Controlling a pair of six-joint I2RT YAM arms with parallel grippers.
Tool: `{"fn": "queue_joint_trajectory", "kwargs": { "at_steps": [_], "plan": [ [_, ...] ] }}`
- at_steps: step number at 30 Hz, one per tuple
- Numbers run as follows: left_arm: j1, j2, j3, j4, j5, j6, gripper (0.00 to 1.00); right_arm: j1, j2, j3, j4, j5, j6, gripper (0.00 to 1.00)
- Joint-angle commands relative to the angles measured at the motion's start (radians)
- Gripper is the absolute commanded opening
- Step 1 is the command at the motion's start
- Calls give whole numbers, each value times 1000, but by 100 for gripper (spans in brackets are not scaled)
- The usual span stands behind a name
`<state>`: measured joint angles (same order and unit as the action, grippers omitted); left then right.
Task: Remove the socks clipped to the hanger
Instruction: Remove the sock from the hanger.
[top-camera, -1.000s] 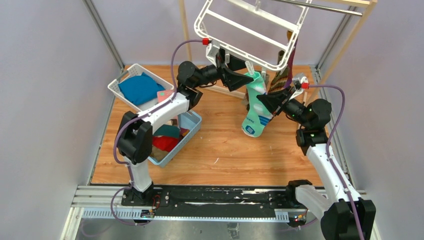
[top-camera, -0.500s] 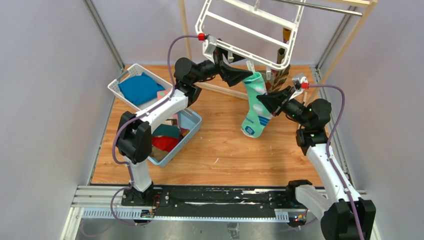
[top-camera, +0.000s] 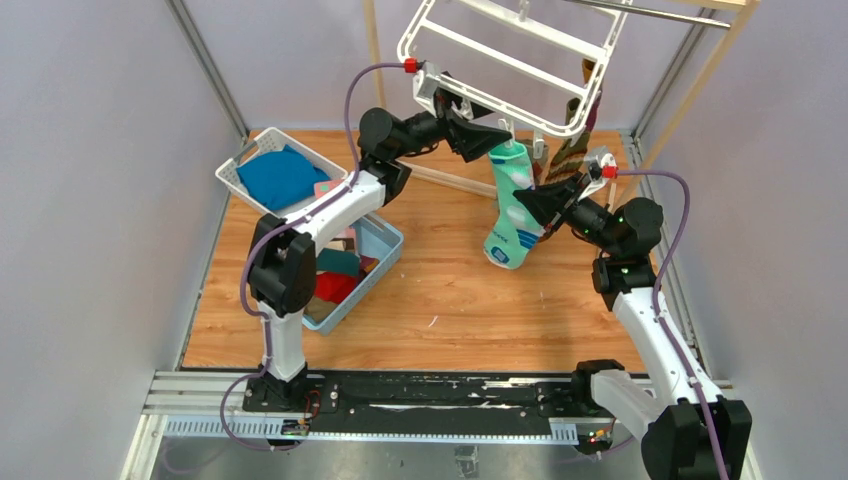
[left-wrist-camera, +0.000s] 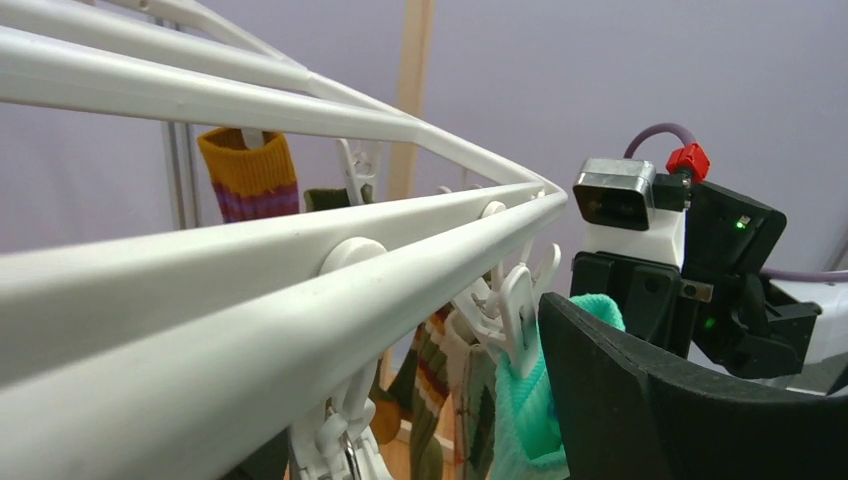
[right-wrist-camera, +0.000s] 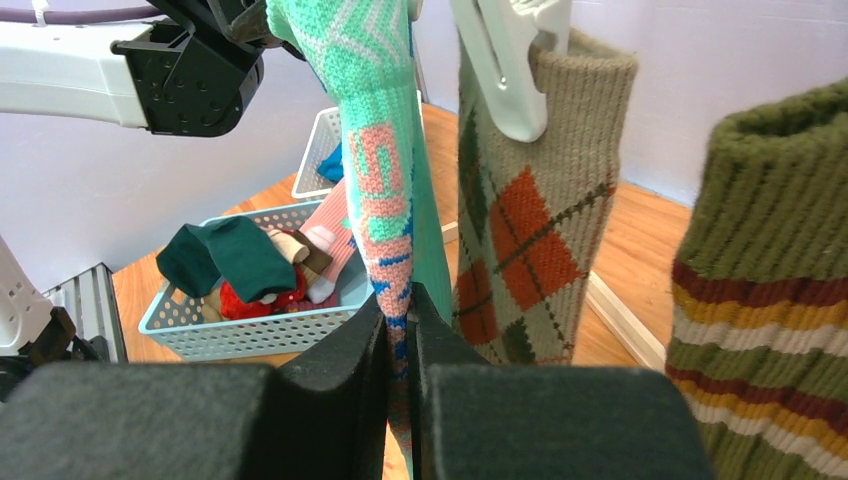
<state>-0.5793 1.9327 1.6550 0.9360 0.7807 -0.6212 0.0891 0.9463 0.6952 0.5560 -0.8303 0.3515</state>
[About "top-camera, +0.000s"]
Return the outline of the teal and white sock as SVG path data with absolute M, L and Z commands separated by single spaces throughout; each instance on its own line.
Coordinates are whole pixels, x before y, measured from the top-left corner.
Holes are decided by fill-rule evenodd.
M 515 270 L 544 233 L 544 228 L 514 196 L 516 191 L 535 187 L 533 162 L 527 147 L 516 140 L 493 148 L 488 159 L 495 179 L 498 218 L 484 241 L 484 254 L 494 265 Z

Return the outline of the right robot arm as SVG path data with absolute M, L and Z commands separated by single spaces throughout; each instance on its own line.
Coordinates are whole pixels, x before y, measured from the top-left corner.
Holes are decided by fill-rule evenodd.
M 662 238 L 662 207 L 632 198 L 615 211 L 588 195 L 587 175 L 514 192 L 551 231 L 567 225 L 598 247 L 595 291 L 637 347 L 654 392 L 648 394 L 613 360 L 580 363 L 571 390 L 574 408 L 594 417 L 609 412 L 639 443 L 651 479 L 738 479 L 753 419 L 741 400 L 725 396 L 696 360 L 672 320 L 651 251 Z

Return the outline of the white clip sock hanger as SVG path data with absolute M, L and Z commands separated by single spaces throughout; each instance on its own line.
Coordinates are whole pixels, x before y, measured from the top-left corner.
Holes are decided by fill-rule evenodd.
M 535 137 L 579 137 L 628 17 L 627 1 L 534 7 L 528 1 L 423 1 L 395 47 L 447 70 L 436 92 L 462 98 L 474 123 L 492 115 Z M 596 62 L 585 85 L 581 61 Z

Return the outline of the dark green sock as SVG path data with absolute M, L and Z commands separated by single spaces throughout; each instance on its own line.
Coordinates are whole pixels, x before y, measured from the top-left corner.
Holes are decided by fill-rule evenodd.
M 321 272 L 358 277 L 360 257 L 351 251 L 324 248 L 317 256 L 316 269 Z

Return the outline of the beige sock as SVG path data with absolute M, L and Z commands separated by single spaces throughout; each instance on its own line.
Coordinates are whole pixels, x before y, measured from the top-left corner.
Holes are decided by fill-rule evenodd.
M 314 296 L 326 302 L 341 304 L 358 285 L 358 277 L 323 272 L 316 276 Z

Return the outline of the olive striped sock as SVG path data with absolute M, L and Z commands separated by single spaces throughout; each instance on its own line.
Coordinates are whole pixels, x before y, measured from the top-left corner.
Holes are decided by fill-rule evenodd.
M 583 78 L 585 85 L 589 85 L 591 83 L 591 78 L 592 78 L 595 66 L 596 66 L 596 62 L 591 60 L 591 59 L 584 58 L 581 61 L 581 72 L 582 72 L 582 78 Z
M 585 128 L 579 137 L 565 140 L 549 163 L 547 172 L 540 177 L 540 184 L 547 185 L 564 180 L 577 172 L 583 164 L 583 158 L 588 152 L 588 143 L 594 130 L 598 111 L 598 102 L 589 110 Z

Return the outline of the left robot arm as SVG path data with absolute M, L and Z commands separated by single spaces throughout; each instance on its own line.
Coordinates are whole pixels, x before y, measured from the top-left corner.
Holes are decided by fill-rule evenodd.
M 373 107 L 360 118 L 355 169 L 341 185 L 284 218 L 269 213 L 260 219 L 240 279 L 240 301 L 262 326 L 263 356 L 255 376 L 273 380 L 268 398 L 279 410 L 295 412 L 306 402 L 307 386 L 298 379 L 306 368 L 302 317 L 316 289 L 320 251 L 343 228 L 403 191 L 411 170 L 401 158 L 445 141 L 470 162 L 512 137 L 466 120 L 443 94 L 436 95 L 432 112 L 405 120 Z

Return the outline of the pink patterned sock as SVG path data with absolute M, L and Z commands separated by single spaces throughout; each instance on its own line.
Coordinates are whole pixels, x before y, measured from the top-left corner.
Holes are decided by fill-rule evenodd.
M 335 201 L 348 191 L 349 185 L 346 179 L 332 179 L 314 184 L 314 196 L 316 200 L 328 197 L 330 201 Z

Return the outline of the purple striped sock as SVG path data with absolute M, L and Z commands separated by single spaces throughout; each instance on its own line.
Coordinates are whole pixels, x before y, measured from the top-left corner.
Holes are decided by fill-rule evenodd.
M 362 255 L 360 257 L 359 267 L 360 267 L 360 271 L 364 275 L 367 275 L 368 273 L 372 272 L 377 267 L 378 264 L 379 264 L 379 260 L 377 258 L 373 258 L 373 257 L 365 256 L 365 255 Z

